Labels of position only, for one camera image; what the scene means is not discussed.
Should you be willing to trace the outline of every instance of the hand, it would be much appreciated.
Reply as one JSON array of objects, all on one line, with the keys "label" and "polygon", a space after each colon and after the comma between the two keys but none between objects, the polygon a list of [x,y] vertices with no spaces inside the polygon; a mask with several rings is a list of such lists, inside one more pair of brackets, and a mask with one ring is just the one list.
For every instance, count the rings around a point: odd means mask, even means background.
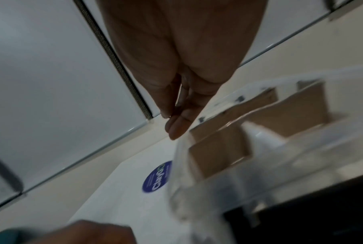
[{"label": "hand", "polygon": [[30,244],[136,244],[131,228],[78,221]]},{"label": "hand", "polygon": [[250,48],[267,0],[99,0],[123,63],[171,139],[185,133]]}]

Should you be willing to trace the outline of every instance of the cardboard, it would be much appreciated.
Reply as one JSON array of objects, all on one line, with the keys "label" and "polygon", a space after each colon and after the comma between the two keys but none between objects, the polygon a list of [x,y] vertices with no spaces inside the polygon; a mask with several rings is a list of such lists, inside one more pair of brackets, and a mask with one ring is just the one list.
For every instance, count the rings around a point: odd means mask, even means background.
[{"label": "cardboard", "polygon": [[205,137],[189,149],[190,163],[194,164],[191,168],[198,169],[203,178],[208,178],[251,157],[247,138],[241,130],[245,121],[264,126],[283,137],[326,124],[330,119],[324,83],[314,83],[281,102],[245,114]]},{"label": "cardboard", "polygon": [[195,128],[190,130],[190,134],[192,135],[193,139],[198,142],[203,138],[207,137],[208,135],[216,132],[229,122],[241,117],[242,115],[245,115],[246,113],[249,113],[255,109],[264,107],[277,101],[278,96],[275,89],[268,89],[256,96],[255,98],[247,102],[235,105],[221,112],[217,116],[207,120],[206,122],[196,126]]}]

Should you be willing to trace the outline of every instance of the blue circular sticker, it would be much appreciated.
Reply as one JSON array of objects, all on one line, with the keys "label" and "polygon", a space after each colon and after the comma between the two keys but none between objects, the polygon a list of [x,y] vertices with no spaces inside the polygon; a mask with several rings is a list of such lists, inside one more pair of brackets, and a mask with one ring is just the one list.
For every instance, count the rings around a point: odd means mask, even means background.
[{"label": "blue circular sticker", "polygon": [[143,191],[147,193],[153,192],[165,185],[171,172],[171,165],[172,161],[168,161],[154,169],[145,179]]}]

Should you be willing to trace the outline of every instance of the white floor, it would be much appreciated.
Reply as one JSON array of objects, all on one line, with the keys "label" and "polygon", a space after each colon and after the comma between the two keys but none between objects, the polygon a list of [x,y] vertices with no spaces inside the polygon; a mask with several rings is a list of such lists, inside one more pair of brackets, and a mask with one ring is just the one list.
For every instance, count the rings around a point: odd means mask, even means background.
[{"label": "white floor", "polygon": [[[363,0],[354,1],[340,12],[357,2]],[[240,67],[211,103],[250,82],[359,64],[363,64],[363,4],[332,21],[324,19]],[[13,227],[50,231],[64,225],[122,161],[167,136],[164,124],[164,119],[155,118],[124,140],[0,209],[0,231]]]}]

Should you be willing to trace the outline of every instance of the clear plastic container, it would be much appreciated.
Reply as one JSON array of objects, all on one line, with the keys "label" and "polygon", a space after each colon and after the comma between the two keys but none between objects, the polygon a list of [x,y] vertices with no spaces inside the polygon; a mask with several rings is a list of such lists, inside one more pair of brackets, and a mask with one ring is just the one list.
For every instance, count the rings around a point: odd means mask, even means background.
[{"label": "clear plastic container", "polygon": [[204,180],[192,175],[188,150],[195,141],[184,135],[168,183],[169,204],[177,218],[210,225],[208,220],[242,207],[253,219],[261,209],[363,175],[363,66],[247,84],[206,111],[211,116],[216,107],[219,113],[243,94],[250,97],[250,92],[256,95],[268,87],[277,87],[280,98],[285,97],[298,81],[318,79],[326,82],[330,111],[343,119]]}]

